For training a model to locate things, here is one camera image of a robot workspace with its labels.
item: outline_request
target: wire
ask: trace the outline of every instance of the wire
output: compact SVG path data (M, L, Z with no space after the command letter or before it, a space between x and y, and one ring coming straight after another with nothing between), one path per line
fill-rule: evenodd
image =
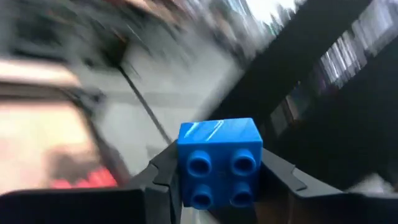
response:
M151 110L151 108L149 107L149 105L146 102L146 100L144 99L144 97L138 91L137 87L133 84L133 82L131 81L131 79L127 75L126 71L124 71L124 69L120 65L118 65L118 70L120 71L120 73L122 73L123 77L126 79L127 83L129 84L129 86L131 87L133 92L136 94L138 100L143 105L144 109L146 110L146 112L149 115L149 117L152 120L152 122L155 124L157 130L159 131L159 133L162 136L162 138L164 139L164 141L166 141L167 144L171 144L172 140L171 140L170 136L166 133L165 129L163 128L163 126L161 125L159 120L156 118L156 115Z

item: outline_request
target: black panel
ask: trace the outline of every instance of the black panel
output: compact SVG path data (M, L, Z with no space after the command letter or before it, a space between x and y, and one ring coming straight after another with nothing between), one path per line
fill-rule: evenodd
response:
M209 119L252 117L257 124L264 122L369 3L308 0Z

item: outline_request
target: lego stud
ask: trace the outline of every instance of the lego stud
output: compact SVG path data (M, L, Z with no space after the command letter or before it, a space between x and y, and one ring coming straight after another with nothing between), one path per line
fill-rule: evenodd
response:
M234 186L233 194L229 202L232 206L238 208L250 206L253 203L253 194L250 186L244 182L237 183Z
M247 149L237 150L231 160L231 170L235 175L247 176L256 170L256 161Z
M209 186L201 184L192 193L191 206L199 210L207 210L213 205L213 196Z
M193 151L187 161L188 173L194 177L206 177L211 172L211 159L205 151Z

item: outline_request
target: blue duplo block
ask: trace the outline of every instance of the blue duplo block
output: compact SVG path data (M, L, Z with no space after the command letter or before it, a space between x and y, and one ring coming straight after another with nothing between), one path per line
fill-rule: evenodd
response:
M262 139L251 118L183 123L177 147L185 207L252 205Z

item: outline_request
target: gray floor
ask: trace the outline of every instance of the gray floor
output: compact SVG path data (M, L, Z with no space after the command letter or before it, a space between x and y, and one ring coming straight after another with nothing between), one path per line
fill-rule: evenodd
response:
M132 46L123 63L130 79L167 132L175 139L182 122L201 119L236 79L238 69L230 57L195 34L184 37L194 55L164 43L166 57L151 57ZM86 87L101 89L108 96L100 121L106 140L117 148L132 175L163 150L164 141L137 96L117 70L90 70L75 65L72 70ZM182 223L215 223L205 212L184 209Z

